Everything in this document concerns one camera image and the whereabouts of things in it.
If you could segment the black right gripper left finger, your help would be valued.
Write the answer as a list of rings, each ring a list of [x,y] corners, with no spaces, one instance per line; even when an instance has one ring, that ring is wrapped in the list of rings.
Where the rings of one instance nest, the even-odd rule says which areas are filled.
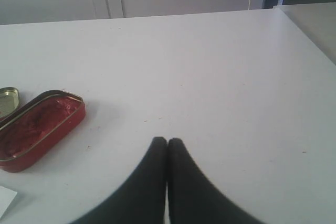
[[[154,137],[127,180],[104,202],[73,223],[163,223],[167,140]]]

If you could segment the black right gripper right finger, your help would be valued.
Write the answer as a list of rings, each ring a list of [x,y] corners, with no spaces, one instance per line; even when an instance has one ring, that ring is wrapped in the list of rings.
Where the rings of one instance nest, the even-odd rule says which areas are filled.
[[[169,140],[167,151],[170,223],[261,223],[207,179],[181,139]]]

